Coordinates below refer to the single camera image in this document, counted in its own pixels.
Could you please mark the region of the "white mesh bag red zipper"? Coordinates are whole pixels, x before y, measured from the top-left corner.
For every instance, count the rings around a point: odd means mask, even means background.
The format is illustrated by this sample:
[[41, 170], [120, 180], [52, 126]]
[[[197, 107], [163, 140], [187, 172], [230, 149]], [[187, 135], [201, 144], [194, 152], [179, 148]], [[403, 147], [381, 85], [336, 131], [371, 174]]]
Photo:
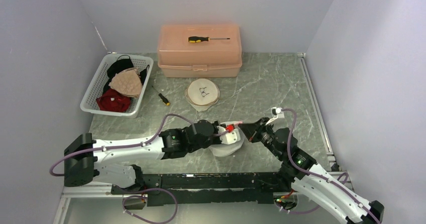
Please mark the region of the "white mesh bag red zipper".
[[[221, 124], [219, 124], [219, 126], [235, 124], [236, 127], [239, 129], [239, 124], [242, 124], [242, 123], [243, 123], [242, 121], [222, 122]], [[240, 129], [239, 129], [239, 132], [241, 135], [241, 140], [238, 141], [236, 144], [225, 145], [220, 143], [220, 144], [211, 145], [209, 146], [208, 149], [212, 152], [212, 154], [215, 157], [226, 157], [226, 156], [232, 155], [234, 152], [236, 152], [242, 147], [244, 139], [245, 139], [245, 136]]]

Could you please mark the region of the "beige mesh laundry bag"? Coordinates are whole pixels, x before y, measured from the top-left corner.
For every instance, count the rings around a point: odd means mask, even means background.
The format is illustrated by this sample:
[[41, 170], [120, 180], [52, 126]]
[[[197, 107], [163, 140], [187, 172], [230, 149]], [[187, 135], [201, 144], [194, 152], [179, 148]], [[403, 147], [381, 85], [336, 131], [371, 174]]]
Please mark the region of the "beige mesh laundry bag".
[[190, 83], [184, 91], [184, 96], [197, 112], [202, 112], [219, 101], [220, 90], [212, 81], [199, 78]]

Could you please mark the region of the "beige lace bra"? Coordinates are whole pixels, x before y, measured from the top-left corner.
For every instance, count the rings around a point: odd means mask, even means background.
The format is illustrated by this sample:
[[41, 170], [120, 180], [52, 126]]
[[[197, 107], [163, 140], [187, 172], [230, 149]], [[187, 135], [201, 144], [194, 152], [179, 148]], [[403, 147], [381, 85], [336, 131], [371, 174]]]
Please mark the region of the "beige lace bra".
[[138, 98], [142, 91], [142, 82], [136, 67], [117, 73], [108, 86], [123, 96]]

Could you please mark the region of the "red bra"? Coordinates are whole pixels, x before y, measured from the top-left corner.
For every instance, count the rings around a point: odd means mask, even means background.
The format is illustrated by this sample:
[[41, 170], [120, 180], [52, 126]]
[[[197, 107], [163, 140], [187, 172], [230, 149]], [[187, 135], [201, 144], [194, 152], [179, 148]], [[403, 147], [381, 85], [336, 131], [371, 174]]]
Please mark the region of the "red bra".
[[130, 107], [131, 99], [114, 89], [109, 89], [96, 99], [96, 103], [100, 110], [123, 113]]

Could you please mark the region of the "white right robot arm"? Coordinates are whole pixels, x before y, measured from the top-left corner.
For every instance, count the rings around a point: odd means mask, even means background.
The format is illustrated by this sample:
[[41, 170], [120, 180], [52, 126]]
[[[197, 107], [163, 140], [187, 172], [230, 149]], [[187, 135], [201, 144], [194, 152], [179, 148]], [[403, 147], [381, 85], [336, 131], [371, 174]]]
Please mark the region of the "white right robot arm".
[[293, 128], [275, 131], [268, 121], [269, 118], [261, 118], [238, 127], [250, 143], [262, 143], [281, 162], [276, 173], [279, 189], [292, 189], [305, 195], [340, 223], [382, 222], [382, 203], [355, 194], [334, 178], [315, 158], [298, 147]]

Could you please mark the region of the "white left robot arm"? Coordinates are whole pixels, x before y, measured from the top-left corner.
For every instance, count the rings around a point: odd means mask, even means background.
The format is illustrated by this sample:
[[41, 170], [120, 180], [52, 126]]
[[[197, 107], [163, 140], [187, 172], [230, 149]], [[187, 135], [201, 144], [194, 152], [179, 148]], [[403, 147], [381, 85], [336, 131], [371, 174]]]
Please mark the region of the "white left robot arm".
[[83, 134], [64, 152], [64, 185], [77, 187], [97, 181], [137, 194], [146, 186], [143, 170], [135, 164], [125, 166], [124, 162], [183, 158], [188, 153], [221, 144], [219, 133], [224, 129], [218, 121], [200, 120], [185, 128], [168, 129], [139, 139], [104, 141]]

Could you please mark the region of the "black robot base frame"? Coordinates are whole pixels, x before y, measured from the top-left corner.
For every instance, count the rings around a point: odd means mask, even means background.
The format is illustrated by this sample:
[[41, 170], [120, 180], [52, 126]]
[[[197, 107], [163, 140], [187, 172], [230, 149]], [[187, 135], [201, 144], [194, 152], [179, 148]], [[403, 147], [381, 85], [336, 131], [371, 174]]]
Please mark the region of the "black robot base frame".
[[113, 185], [113, 195], [138, 194], [147, 206], [166, 204], [204, 204], [255, 202], [276, 204], [292, 210], [298, 204], [296, 194], [276, 172], [143, 174], [139, 183], [128, 188]]

